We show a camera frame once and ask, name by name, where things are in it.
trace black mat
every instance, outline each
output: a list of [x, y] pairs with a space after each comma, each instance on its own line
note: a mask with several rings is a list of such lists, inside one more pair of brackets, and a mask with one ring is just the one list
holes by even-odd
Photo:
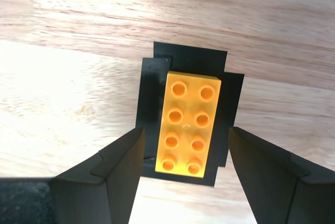
[[[142, 176], [214, 186], [217, 167], [226, 165], [229, 128], [234, 124], [244, 78], [224, 72], [226, 57], [226, 51], [154, 43], [154, 58], [142, 62], [136, 119], [136, 127], [144, 127], [146, 134]], [[215, 76], [222, 81], [204, 178], [154, 170], [168, 71]]]

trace wooden table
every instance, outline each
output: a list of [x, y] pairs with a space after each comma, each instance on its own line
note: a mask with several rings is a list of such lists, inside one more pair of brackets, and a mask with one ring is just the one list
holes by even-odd
[[[57, 175], [130, 130], [153, 41], [228, 50], [236, 126], [335, 170], [334, 38], [334, 0], [0, 0], [0, 176]], [[141, 178], [139, 221], [255, 223], [230, 157], [214, 188]]]

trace lego brick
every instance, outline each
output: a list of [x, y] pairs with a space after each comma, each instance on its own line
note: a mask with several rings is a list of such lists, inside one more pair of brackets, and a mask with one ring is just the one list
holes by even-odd
[[204, 177], [221, 80], [167, 74], [156, 172]]

